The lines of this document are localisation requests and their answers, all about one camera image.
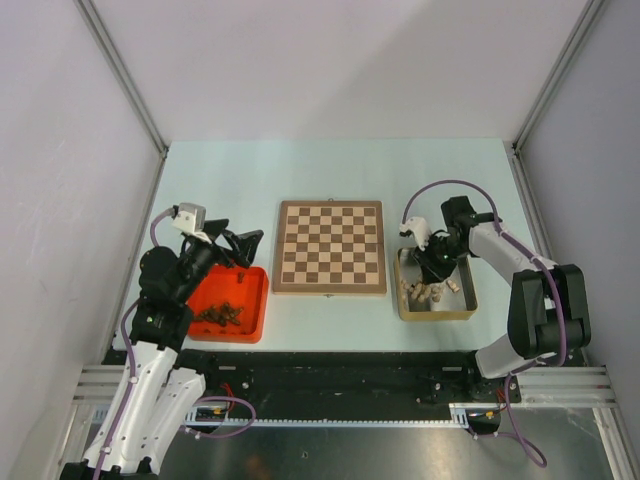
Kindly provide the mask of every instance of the red tray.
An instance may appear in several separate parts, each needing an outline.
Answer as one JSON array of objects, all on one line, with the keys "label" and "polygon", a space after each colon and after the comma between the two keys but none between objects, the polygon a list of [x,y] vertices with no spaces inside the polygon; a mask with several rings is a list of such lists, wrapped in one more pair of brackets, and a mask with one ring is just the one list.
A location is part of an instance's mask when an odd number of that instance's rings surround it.
[{"label": "red tray", "polygon": [[[242,283],[238,274],[244,273]],[[213,267],[209,275],[193,293],[187,305],[198,315],[211,305],[220,306],[229,302],[233,308],[244,307],[237,319],[240,325],[231,322],[222,327],[211,322],[192,322],[189,336],[194,340],[215,342],[257,343],[262,338],[264,312],[267,306],[269,279],[260,267]]]}]

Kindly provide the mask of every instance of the chessboard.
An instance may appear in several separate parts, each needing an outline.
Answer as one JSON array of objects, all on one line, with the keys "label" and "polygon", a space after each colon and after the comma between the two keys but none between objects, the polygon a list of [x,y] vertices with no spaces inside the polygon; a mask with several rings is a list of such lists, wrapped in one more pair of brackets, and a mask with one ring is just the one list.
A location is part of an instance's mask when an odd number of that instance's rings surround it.
[{"label": "chessboard", "polygon": [[384,295],[382,202],[282,202],[273,292]]}]

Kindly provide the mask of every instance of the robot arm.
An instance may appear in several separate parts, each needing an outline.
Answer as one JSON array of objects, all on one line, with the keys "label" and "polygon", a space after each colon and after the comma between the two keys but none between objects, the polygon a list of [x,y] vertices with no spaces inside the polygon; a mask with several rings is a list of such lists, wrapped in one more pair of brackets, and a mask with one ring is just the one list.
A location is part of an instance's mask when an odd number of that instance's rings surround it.
[{"label": "robot arm", "polygon": [[[166,247],[143,255],[123,377],[84,461],[65,465],[63,480],[158,478],[169,444],[215,371],[211,353],[182,350],[193,319],[186,302],[214,265],[249,267],[263,232],[236,235],[228,220],[206,222],[198,205],[174,210],[173,226],[189,246],[179,257]],[[219,236],[231,248],[217,245]]]},{"label": "robot arm", "polygon": [[[560,294],[567,348],[589,343],[591,329],[584,277],[578,267],[527,255],[530,249],[508,233],[500,219],[494,219],[493,213],[476,213],[467,197],[449,199],[442,204],[442,212],[447,232],[430,234],[426,248],[420,248],[421,234],[414,235],[417,247],[413,258],[420,265],[423,281],[446,280],[458,259],[471,255],[488,262],[511,285],[507,333],[475,355],[483,377],[503,377],[558,351],[561,337],[556,309],[538,264],[549,270]],[[414,233],[413,226],[422,225],[415,218],[410,219],[411,225],[401,226],[401,235]]]}]

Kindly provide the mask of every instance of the gold tray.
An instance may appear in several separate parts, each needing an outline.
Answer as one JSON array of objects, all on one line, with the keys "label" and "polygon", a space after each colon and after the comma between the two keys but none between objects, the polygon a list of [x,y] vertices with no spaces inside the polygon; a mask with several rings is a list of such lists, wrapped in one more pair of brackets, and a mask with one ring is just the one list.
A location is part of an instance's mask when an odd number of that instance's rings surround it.
[{"label": "gold tray", "polygon": [[458,293],[453,293],[445,285],[442,299],[434,303],[431,299],[426,302],[412,300],[411,294],[406,292],[406,300],[402,299],[403,289],[400,279],[404,278],[410,284],[416,283],[420,277],[420,266],[411,256],[413,248],[401,248],[394,261],[396,277],[396,298],[400,318],[407,322],[431,320],[469,320],[478,309],[478,299],[471,277],[469,258],[458,261],[458,266],[451,275],[451,280],[460,287]]}]

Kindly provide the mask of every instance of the purple cable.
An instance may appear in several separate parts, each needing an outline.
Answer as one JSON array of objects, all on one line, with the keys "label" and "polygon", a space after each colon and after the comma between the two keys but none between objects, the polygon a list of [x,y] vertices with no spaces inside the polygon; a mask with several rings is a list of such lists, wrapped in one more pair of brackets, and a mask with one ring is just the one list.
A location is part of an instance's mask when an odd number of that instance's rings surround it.
[{"label": "purple cable", "polygon": [[[491,196],[484,189],[480,188],[479,186],[475,185],[474,183],[467,182],[465,180],[439,180],[437,182],[430,183],[429,185],[426,185],[426,186],[422,187],[420,190],[418,190],[409,199],[409,202],[407,203],[407,206],[405,207],[404,213],[402,215],[402,223],[405,223],[407,221],[407,216],[409,214],[409,209],[411,208],[411,204],[414,202],[414,200],[416,198],[418,198],[419,195],[421,195],[426,190],[429,190],[430,188],[436,187],[438,185],[445,185],[445,184],[465,185],[467,187],[471,187],[474,190],[480,192],[487,199],[487,201],[489,202],[489,205],[491,205],[491,210],[493,212],[493,226],[496,229],[496,232],[498,232],[498,235],[503,237],[509,244],[511,244],[520,253],[522,253],[525,257],[527,257],[527,259],[529,259],[529,261],[532,264],[534,264],[538,269],[540,269],[540,271],[542,271],[542,273],[544,274],[544,276],[545,276],[545,278],[547,280],[547,283],[549,284],[549,288],[551,289],[551,296],[552,296],[553,302],[555,304],[556,316],[558,318],[558,329],[560,330],[560,348],[559,348],[559,352],[558,352],[558,360],[555,363],[555,365],[556,366],[564,365],[564,362],[565,362],[566,356],[567,356],[567,332],[566,332],[566,326],[564,324],[564,322],[565,322],[565,320],[564,320],[564,312],[562,311],[562,304],[560,302],[560,293],[558,292],[558,287],[557,287],[555,281],[553,280],[553,277],[551,276],[551,272],[540,261],[538,256],[534,252],[529,250],[529,248],[527,248],[525,245],[520,243],[517,239],[512,237],[509,233],[507,233],[502,228],[502,225],[500,225],[500,220],[499,220],[499,216],[498,216],[498,208],[496,207],[496,204],[493,201],[493,199],[491,198]],[[513,425],[514,433],[498,433],[495,436],[512,438],[512,439],[517,440],[520,443],[520,445],[522,446],[522,449],[527,454],[527,456],[536,465],[538,465],[541,468],[545,468],[547,466],[547,459],[545,458],[545,456],[542,454],[542,452],[540,451],[540,449],[538,447],[536,447],[533,443],[531,443],[529,440],[524,438],[522,436],[522,434],[520,433],[520,428],[518,427],[518,424],[516,423],[516,421],[515,421],[515,419],[513,417],[513,411],[511,409],[511,402],[509,400],[509,385],[511,383],[511,379],[513,378],[513,375],[514,374],[518,374],[518,373],[522,373],[522,372],[524,372],[525,370],[528,370],[529,368],[531,368],[534,365],[535,365],[535,362],[529,363],[529,364],[525,365],[524,367],[522,367],[520,369],[517,369],[514,372],[511,372],[511,373],[509,373],[509,375],[507,375],[507,378],[505,379],[504,396],[505,396],[505,401],[506,401],[506,405],[507,405],[507,414],[509,415],[509,419],[511,420],[511,424]],[[540,460],[538,460],[535,457],[535,455],[532,453],[531,450],[534,450],[539,455]]]},{"label": "purple cable", "polygon": [[[136,376],[136,361],[133,356],[133,347],[131,346],[131,340],[127,335],[127,330],[125,327],[125,323],[131,312],[138,306],[138,300],[133,302],[127,311],[124,312],[122,316],[122,320],[120,321],[120,333],[122,334],[122,339],[124,340],[124,346],[127,350],[127,358],[129,359],[129,379]],[[122,414],[124,413],[124,409],[129,402],[129,397],[131,396],[131,391],[133,390],[133,383],[128,382],[127,387],[125,388],[124,395],[122,396],[122,400],[120,400],[120,405],[118,405],[118,410],[116,411],[115,416],[113,417],[113,421],[111,422],[111,427],[109,427],[109,431],[107,435],[104,437],[104,442],[102,443],[102,451],[98,456],[98,461],[96,462],[96,468],[93,471],[93,480],[98,480],[100,478],[100,474],[102,473],[102,465],[104,464],[104,460],[107,456],[105,452],[105,448],[111,446],[111,440],[113,440],[113,434],[116,432],[118,428],[118,423],[120,423],[120,419],[122,418]]]},{"label": "purple cable", "polygon": [[216,397],[202,397],[199,398],[198,401],[196,402],[196,405],[198,403],[202,403],[202,402],[236,402],[236,403],[240,403],[242,405],[244,405],[245,407],[247,407],[249,409],[249,411],[251,412],[251,420],[249,420],[249,422],[246,425],[243,425],[242,427],[240,427],[238,430],[234,430],[233,432],[230,433],[223,433],[221,435],[212,435],[210,433],[202,433],[200,431],[196,431],[196,430],[187,430],[186,427],[181,427],[181,431],[185,432],[185,433],[194,433],[194,435],[200,435],[201,437],[204,438],[229,438],[229,437],[235,437],[236,435],[240,435],[242,432],[246,431],[251,425],[253,425],[253,423],[256,421],[256,418],[258,417],[258,415],[256,414],[256,409],[253,408],[253,405],[251,405],[249,402],[247,402],[246,400],[242,399],[242,398],[237,398],[237,397],[225,397],[225,396],[216,396]]},{"label": "purple cable", "polygon": [[169,207],[166,210],[160,212],[160,214],[151,221],[151,227],[149,228],[149,234],[151,235],[151,243],[154,247],[160,246],[158,239],[156,238],[156,227],[158,224],[167,217],[172,217],[175,214],[173,207]]}]

